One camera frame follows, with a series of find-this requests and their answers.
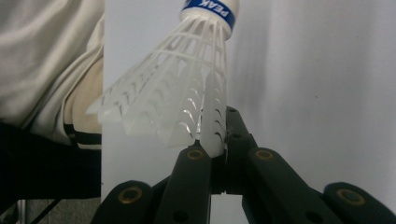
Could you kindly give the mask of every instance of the white surface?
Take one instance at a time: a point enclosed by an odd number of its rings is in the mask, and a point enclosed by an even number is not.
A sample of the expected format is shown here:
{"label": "white surface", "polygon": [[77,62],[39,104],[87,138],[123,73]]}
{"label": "white surface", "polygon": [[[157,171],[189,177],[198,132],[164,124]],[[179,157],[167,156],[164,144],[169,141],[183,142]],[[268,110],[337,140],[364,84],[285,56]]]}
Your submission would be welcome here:
{"label": "white surface", "polygon": [[[109,86],[176,27],[183,3],[106,3]],[[278,151],[315,189],[346,181],[394,212],[395,11],[393,0],[245,0],[227,45],[228,105],[239,109],[259,146]],[[140,157],[133,140],[111,126],[104,128],[103,196],[139,179],[128,175],[139,169],[132,158],[149,164],[140,169],[154,179],[160,165],[173,167],[176,152]],[[213,216],[213,223],[243,223]]]}

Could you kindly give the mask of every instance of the shuttlecock feather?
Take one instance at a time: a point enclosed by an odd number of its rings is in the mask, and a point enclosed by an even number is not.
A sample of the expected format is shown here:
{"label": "shuttlecock feather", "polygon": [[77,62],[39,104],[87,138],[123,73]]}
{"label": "shuttlecock feather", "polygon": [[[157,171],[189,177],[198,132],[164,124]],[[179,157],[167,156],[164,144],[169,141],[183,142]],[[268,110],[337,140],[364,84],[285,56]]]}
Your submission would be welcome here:
{"label": "shuttlecock feather", "polygon": [[[232,6],[233,12],[225,5]],[[101,122],[119,121],[127,134],[156,134],[168,147],[195,140],[209,156],[225,138],[225,40],[237,0],[190,0],[182,22],[88,109]]]}

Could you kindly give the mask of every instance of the floor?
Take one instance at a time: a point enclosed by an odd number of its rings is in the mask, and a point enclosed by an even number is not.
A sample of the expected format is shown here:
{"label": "floor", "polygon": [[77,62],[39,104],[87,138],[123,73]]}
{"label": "floor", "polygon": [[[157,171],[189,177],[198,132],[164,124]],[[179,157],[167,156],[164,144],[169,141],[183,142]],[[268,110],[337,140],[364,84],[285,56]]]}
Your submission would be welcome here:
{"label": "floor", "polygon": [[[27,200],[26,224],[31,223],[52,200]],[[61,200],[39,224],[87,224],[100,204],[100,198]]]}

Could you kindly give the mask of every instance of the person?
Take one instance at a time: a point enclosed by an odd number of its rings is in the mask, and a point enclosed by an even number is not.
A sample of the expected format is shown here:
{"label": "person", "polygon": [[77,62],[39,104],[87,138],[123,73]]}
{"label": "person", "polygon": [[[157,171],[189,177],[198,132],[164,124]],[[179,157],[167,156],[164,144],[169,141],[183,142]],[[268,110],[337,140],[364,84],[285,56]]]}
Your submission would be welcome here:
{"label": "person", "polygon": [[100,149],[104,0],[0,0],[0,122]]}

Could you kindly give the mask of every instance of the badminton birdie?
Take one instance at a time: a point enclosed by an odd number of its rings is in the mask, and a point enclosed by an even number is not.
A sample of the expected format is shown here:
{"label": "badminton birdie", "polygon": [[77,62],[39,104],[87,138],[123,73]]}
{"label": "badminton birdie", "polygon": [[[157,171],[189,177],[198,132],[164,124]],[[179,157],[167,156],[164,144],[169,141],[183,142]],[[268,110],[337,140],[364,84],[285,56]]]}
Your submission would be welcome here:
{"label": "badminton birdie", "polygon": [[181,23],[143,61],[88,109],[100,122],[121,122],[129,135],[156,134],[168,147],[199,140],[222,154],[225,124],[225,40],[237,0],[188,0]]}

